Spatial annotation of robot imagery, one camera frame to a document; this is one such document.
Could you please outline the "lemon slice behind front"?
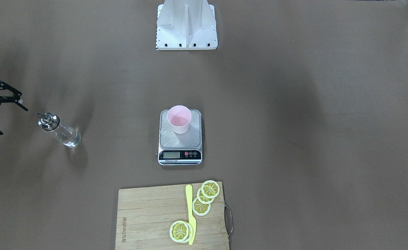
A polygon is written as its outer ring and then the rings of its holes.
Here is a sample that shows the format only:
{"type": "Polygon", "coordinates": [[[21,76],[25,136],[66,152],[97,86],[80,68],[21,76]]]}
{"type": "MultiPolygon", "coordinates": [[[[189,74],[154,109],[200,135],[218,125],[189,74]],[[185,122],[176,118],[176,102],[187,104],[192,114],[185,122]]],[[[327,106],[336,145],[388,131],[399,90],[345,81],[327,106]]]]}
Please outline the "lemon slice behind front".
{"type": "Polygon", "coordinates": [[[185,222],[185,224],[188,226],[188,234],[187,234],[187,237],[181,243],[188,243],[194,236],[194,231],[193,231],[193,227],[191,226],[191,224],[187,222],[185,222]]]}

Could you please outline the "pink plastic cup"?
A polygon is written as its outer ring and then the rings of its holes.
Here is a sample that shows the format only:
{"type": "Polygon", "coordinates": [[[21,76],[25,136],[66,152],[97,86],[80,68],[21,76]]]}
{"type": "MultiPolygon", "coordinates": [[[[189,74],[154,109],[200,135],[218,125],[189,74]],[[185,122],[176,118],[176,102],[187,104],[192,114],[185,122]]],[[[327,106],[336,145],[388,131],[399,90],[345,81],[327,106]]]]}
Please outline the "pink plastic cup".
{"type": "Polygon", "coordinates": [[[184,134],[188,131],[192,114],[186,106],[173,106],[167,113],[167,120],[176,134],[184,134]]]}

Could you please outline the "lemon slice lower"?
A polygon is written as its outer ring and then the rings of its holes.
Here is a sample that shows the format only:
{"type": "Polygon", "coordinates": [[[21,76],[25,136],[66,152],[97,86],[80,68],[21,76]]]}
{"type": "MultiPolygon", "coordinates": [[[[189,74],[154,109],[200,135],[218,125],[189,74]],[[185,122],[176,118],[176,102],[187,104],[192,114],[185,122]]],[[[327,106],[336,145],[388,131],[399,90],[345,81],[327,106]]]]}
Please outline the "lemon slice lower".
{"type": "Polygon", "coordinates": [[[211,209],[211,203],[201,203],[197,198],[193,200],[192,211],[198,216],[205,216],[211,209]]]}

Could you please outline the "glass sauce bottle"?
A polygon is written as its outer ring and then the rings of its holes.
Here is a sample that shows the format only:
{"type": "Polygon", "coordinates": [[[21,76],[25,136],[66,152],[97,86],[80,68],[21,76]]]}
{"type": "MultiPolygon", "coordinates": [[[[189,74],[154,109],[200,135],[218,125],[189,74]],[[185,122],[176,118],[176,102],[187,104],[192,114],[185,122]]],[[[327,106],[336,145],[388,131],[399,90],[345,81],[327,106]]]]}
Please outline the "glass sauce bottle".
{"type": "Polygon", "coordinates": [[[62,121],[58,115],[52,112],[38,113],[38,125],[61,144],[68,148],[74,148],[79,145],[82,136],[70,124],[62,121]]]}

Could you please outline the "silver kitchen scale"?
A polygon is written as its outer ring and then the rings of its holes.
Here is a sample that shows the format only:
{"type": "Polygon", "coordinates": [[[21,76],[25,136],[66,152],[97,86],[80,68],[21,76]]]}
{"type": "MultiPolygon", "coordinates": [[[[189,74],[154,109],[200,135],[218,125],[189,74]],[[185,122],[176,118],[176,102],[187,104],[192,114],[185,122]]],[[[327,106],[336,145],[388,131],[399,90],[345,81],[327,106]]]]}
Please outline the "silver kitchen scale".
{"type": "Polygon", "coordinates": [[[162,166],[198,165],[203,160],[202,114],[191,109],[191,123],[177,134],[167,119],[168,110],[160,114],[158,163],[162,166]]]}

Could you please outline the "yellow plastic knife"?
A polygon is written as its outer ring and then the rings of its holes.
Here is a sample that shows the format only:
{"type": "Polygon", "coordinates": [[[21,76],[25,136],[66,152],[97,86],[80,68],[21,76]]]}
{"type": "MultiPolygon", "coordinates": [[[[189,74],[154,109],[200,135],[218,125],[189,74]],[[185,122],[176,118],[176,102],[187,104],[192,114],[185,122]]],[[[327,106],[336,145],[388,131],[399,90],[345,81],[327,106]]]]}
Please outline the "yellow plastic knife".
{"type": "Polygon", "coordinates": [[[194,217],[194,212],[193,212],[193,186],[191,184],[187,184],[185,187],[186,190],[186,202],[187,202],[187,208],[188,208],[188,223],[191,225],[193,229],[193,234],[191,236],[191,239],[188,241],[189,245],[193,245],[194,239],[196,236],[196,230],[197,230],[197,220],[194,217]]]}

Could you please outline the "lemon slice middle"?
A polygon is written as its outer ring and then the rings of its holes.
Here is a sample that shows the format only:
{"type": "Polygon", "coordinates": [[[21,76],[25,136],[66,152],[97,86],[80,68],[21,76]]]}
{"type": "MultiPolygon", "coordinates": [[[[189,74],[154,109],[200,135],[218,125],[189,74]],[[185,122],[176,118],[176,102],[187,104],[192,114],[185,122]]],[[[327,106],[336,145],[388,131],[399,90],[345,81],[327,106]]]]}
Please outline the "lemon slice middle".
{"type": "Polygon", "coordinates": [[[215,198],[208,198],[202,193],[202,188],[199,188],[197,191],[197,200],[202,204],[210,204],[214,201],[215,198]]]}

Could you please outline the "bamboo cutting board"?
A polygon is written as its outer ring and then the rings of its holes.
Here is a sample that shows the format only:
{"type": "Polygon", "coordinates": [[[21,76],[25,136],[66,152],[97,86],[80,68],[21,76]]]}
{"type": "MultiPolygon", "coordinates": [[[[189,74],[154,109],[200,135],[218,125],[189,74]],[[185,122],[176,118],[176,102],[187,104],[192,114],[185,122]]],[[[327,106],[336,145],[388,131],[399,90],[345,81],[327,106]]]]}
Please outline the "bamboo cutting board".
{"type": "Polygon", "coordinates": [[[229,250],[224,191],[212,202],[207,215],[195,215],[197,233],[192,245],[176,243],[169,228],[177,220],[188,221],[186,185],[121,189],[118,192],[116,250],[229,250]]]}

